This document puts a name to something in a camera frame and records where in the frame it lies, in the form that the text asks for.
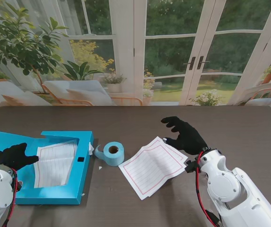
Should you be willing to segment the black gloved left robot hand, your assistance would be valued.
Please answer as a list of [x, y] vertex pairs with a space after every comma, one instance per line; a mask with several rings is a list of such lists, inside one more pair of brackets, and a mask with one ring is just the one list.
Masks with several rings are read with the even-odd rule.
[[26, 143], [13, 145], [0, 151], [0, 165], [7, 166], [18, 171], [19, 169], [38, 162], [38, 156], [26, 156]]

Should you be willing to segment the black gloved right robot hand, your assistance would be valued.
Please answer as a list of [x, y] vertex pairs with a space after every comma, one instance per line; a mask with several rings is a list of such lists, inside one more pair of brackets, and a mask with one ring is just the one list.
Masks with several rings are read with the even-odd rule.
[[179, 133], [176, 139], [164, 138], [164, 142], [175, 149], [184, 150], [190, 155], [198, 155], [209, 148], [198, 131], [177, 116], [163, 118], [161, 122], [166, 124], [167, 128], [171, 128], [171, 132]]

